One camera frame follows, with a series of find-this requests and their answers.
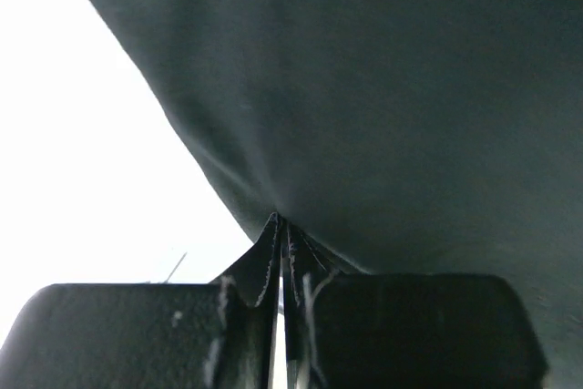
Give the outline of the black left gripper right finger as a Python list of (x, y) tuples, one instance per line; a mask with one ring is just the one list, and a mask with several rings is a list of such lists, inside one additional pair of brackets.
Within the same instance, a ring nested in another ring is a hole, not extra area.
[(547, 359), (501, 278), (345, 273), (288, 225), (282, 247), (291, 388), (541, 388)]

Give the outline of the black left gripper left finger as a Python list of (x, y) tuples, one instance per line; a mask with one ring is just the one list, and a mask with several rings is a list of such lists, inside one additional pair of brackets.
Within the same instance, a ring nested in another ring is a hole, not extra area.
[(4, 388), (269, 388), (279, 216), (207, 284), (53, 284), (1, 349)]

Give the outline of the black printed t-shirt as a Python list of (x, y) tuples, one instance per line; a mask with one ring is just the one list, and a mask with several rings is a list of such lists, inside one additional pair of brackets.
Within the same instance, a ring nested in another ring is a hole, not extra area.
[(89, 0), (250, 237), (509, 280), (582, 385), (582, 0)]

